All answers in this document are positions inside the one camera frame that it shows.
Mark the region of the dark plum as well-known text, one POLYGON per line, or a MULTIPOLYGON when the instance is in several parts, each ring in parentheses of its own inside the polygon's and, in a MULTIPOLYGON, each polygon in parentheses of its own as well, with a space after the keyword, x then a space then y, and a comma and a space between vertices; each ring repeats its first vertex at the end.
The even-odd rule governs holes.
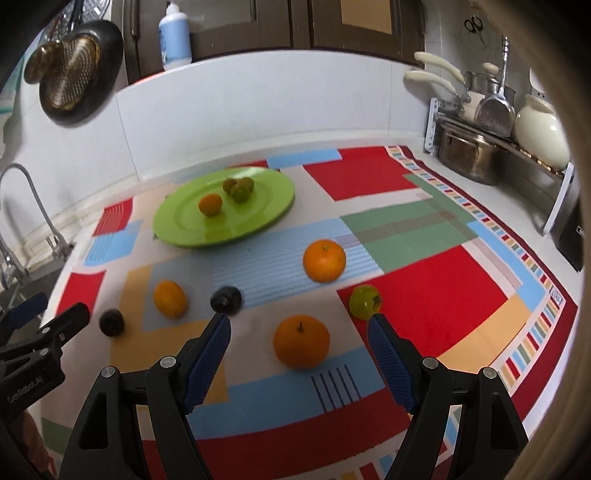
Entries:
POLYGON ((242 292, 235 286, 224 286, 211 295, 211 309, 228 316, 235 315, 242 309, 242 292))
POLYGON ((99 329, 107 337, 116 337, 123 333, 124 317, 118 309, 105 310, 99 318, 99 329))

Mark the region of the oval orange fruit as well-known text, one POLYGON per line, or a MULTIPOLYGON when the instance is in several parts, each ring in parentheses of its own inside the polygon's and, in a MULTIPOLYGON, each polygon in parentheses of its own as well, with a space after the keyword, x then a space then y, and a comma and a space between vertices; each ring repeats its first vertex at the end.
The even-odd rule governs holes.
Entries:
POLYGON ((188 310, 188 299, 183 289, 170 280, 160 281, 152 292, 156 309, 165 317, 179 319, 188 310))

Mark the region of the green tomato-like fruit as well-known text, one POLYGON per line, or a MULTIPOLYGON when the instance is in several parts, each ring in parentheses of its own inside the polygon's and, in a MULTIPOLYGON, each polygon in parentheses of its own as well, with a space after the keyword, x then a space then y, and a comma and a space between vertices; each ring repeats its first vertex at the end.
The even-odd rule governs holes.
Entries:
POLYGON ((363 321, 381 312, 383 299, 380 291, 373 285, 363 284, 353 288, 349 297, 349 313, 363 321))

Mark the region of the small orange fruit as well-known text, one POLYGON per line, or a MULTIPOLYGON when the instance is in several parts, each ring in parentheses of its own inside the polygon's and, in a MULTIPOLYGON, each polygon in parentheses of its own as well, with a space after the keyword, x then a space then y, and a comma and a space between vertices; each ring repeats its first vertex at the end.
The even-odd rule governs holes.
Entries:
POLYGON ((211 218, 221 213, 222 204, 221 195, 211 193, 200 199, 198 209, 205 217, 211 218))

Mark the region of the large orange with stem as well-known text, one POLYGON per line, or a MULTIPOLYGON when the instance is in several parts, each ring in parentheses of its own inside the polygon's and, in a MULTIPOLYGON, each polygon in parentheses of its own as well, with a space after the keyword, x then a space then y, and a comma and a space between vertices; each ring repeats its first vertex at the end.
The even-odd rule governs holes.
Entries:
POLYGON ((283 319, 273 334, 276 358, 294 370, 318 367, 327 358, 329 345, 329 329, 310 315, 295 315, 283 319))

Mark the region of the small yellow-brown fruit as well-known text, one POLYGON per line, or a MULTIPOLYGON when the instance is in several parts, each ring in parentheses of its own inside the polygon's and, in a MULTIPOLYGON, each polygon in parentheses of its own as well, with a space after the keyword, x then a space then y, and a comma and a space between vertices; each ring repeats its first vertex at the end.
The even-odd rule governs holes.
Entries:
POLYGON ((226 178, 223 182, 222 182, 222 189, 224 190, 224 192, 226 194, 230 194, 231 189, 233 188, 233 186, 235 186, 236 184, 236 180, 235 178, 226 178))

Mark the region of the small green-yellow fruit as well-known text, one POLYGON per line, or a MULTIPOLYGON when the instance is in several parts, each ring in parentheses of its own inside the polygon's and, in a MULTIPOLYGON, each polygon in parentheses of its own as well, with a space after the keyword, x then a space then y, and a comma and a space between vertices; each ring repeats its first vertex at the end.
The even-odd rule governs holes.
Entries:
POLYGON ((247 189, 249 189, 249 192, 252 192, 252 190, 254 188, 254 182, 253 182, 252 178, 250 178, 250 177, 239 178, 238 183, 240 185, 245 186, 247 189))

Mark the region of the green plastic plate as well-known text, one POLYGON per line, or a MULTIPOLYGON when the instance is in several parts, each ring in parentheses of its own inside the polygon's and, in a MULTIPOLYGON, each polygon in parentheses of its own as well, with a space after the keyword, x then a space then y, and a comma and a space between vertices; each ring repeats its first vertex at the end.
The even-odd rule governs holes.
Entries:
POLYGON ((197 248, 228 243, 256 233, 283 217, 294 203, 296 187, 280 171, 263 167, 219 170, 195 178, 167 195, 153 216, 155 236, 178 247, 197 248), (222 189, 226 178, 250 177, 249 200, 235 203, 222 189), (207 194, 221 195, 221 213, 207 218, 198 202, 207 194))

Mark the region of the brass mesh strainer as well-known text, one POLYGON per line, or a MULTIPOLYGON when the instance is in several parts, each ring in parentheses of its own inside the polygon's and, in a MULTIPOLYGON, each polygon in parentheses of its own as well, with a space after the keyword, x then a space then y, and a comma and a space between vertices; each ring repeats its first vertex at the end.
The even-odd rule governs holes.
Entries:
POLYGON ((94 81, 99 59, 100 47, 88 34, 47 42, 29 57, 24 81, 39 85, 45 112, 69 112, 82 101, 94 81))

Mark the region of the black frying pan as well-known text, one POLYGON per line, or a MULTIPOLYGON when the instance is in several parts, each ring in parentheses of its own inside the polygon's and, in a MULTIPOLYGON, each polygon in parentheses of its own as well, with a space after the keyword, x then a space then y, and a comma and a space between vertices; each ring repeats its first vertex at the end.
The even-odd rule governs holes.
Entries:
POLYGON ((92 116, 110 95, 118 76, 123 59, 123 38, 119 28, 107 20, 95 20, 85 23, 67 35, 63 40, 70 40, 76 35, 92 36, 100 47, 100 59, 96 76, 86 91, 82 101, 69 112, 44 113, 59 125, 74 125, 92 116))

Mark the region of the cream ceramic jug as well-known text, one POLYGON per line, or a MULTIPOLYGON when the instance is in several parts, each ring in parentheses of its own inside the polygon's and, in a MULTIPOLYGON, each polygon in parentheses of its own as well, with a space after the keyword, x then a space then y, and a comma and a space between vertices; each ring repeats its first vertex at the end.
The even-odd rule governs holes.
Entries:
POLYGON ((546 100, 526 95, 516 115, 515 137, 528 153, 555 171, 563 171, 571 160, 566 135, 555 108, 546 100))

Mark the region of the metal spatula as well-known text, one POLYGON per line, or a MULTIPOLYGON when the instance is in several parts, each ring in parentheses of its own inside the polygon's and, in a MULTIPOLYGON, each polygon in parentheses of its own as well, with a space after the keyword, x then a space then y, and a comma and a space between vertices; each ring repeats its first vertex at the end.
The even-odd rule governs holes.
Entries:
POLYGON ((486 96, 480 101, 474 118, 475 122, 483 129, 504 138, 511 136, 516 117, 515 109, 505 95, 509 52, 509 40, 503 36, 499 87, 494 94, 486 96))

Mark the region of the dark wooden cabinet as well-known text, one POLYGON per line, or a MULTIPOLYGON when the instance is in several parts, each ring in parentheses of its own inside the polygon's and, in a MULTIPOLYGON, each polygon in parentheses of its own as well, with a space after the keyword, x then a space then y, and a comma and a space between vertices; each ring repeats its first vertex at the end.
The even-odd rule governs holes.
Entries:
MULTIPOLYGON (((414 65, 425 46, 425 8, 416 0, 179 1, 188 19, 190 62, 266 50, 329 50, 414 65)), ((159 24, 168 2, 114 1, 126 78, 163 70, 159 24)))

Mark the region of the cream-handled saucepan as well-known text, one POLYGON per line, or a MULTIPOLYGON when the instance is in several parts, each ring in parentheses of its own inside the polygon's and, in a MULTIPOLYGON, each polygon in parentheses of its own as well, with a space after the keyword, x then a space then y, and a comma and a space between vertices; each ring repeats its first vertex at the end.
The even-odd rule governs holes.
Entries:
POLYGON ((466 122, 475 124, 477 109, 485 95, 470 89, 467 78, 462 71, 444 58, 424 51, 415 52, 414 57, 425 65, 433 65, 447 71, 459 87, 456 87, 451 81, 444 79, 440 75, 421 69, 405 72, 404 78, 417 83, 429 83, 442 87, 455 97, 458 116, 466 122))

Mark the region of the scissors on wall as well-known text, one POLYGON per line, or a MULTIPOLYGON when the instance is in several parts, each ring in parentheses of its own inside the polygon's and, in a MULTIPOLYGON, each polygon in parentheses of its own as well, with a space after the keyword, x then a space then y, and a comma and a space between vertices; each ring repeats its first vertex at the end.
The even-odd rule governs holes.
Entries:
POLYGON ((483 35, 484 23, 480 17, 472 15, 469 19, 464 21, 464 27, 469 33, 476 35, 484 47, 487 46, 483 35))

